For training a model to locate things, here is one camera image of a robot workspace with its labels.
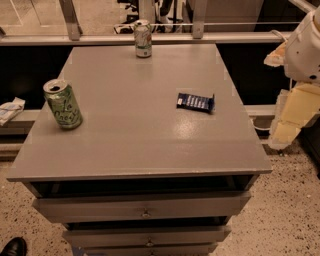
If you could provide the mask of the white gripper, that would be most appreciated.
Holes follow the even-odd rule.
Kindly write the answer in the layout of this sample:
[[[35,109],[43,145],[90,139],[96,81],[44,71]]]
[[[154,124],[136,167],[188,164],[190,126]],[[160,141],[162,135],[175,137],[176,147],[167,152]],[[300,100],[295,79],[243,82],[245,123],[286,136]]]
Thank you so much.
[[[268,145],[283,150],[320,110],[320,7],[309,12],[287,42],[269,53],[264,64],[284,65],[285,75],[298,82],[278,95]]]

